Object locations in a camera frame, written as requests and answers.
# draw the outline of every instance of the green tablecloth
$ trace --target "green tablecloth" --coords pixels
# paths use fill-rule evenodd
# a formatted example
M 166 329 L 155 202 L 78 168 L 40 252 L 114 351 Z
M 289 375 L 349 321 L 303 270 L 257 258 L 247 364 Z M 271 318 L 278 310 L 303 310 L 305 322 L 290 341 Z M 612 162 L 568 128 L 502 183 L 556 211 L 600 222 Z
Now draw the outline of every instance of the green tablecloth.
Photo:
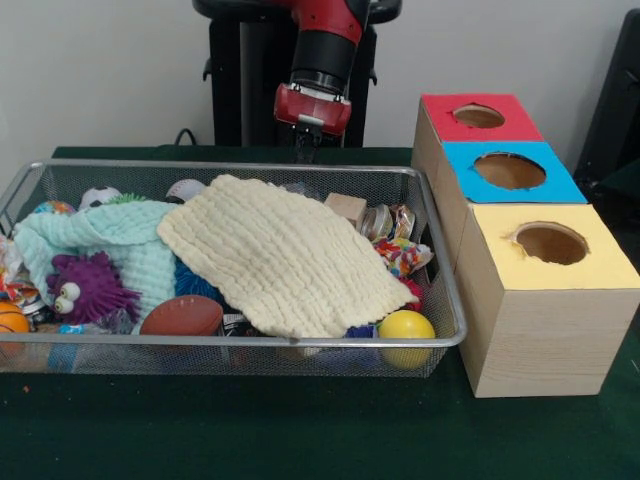
M 281 154 L 56 152 L 232 161 Z M 406 164 L 410 153 L 322 155 Z M 640 478 L 638 367 L 640 342 L 629 334 L 597 397 L 475 399 L 457 349 L 427 380 L 0 375 L 0 478 Z

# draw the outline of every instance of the red box lid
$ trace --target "red box lid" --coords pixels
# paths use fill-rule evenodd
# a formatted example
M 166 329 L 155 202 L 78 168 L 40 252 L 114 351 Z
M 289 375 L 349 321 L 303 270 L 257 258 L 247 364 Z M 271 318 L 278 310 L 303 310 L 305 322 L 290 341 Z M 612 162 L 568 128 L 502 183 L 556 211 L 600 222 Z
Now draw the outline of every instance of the red box lid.
M 423 95 L 441 142 L 540 142 L 533 120 L 514 95 Z

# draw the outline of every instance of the purple spiky toy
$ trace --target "purple spiky toy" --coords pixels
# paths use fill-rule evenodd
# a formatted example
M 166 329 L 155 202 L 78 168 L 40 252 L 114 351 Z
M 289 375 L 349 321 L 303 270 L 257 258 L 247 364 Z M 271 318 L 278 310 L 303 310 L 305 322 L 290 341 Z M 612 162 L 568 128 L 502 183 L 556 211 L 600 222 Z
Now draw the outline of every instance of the purple spiky toy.
M 56 255 L 51 264 L 58 273 L 47 277 L 47 285 L 55 297 L 56 315 L 64 322 L 92 323 L 118 309 L 137 320 L 140 294 L 124 288 L 105 252 L 91 257 Z

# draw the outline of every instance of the wire mesh basket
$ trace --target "wire mesh basket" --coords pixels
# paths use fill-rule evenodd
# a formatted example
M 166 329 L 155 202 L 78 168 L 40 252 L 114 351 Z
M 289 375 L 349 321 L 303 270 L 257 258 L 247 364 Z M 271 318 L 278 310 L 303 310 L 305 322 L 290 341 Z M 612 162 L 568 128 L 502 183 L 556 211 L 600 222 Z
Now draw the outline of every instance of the wire mesh basket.
M 285 339 L 143 335 L 0 334 L 0 371 L 160 375 L 313 375 L 428 377 L 467 327 L 429 186 L 421 173 L 396 167 L 48 160 L 24 167 L 0 198 L 0 231 L 47 200 L 72 205 L 95 186 L 109 185 L 162 200 L 178 180 L 209 184 L 216 176 L 258 178 L 276 185 L 304 182 L 330 192 L 365 198 L 369 206 L 404 203 L 416 214 L 411 240 L 436 257 L 413 275 L 424 289 L 423 314 L 436 338 Z M 416 362 L 418 358 L 426 361 Z

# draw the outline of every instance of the round hole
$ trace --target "round hole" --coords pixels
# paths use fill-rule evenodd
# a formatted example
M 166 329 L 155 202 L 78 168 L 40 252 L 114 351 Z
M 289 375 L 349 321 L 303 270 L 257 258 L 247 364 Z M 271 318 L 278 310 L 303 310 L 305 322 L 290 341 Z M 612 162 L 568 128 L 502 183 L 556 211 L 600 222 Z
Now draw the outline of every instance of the round hole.
M 557 223 L 524 225 L 516 234 L 516 242 L 530 257 L 560 265 L 578 263 L 589 252 L 587 242 L 580 234 Z
M 517 190 L 542 185 L 544 169 L 533 160 L 513 153 L 491 153 L 475 162 L 476 171 L 491 185 Z
M 497 128 L 504 125 L 505 119 L 500 112 L 485 105 L 470 103 L 453 112 L 460 123 L 474 128 Z

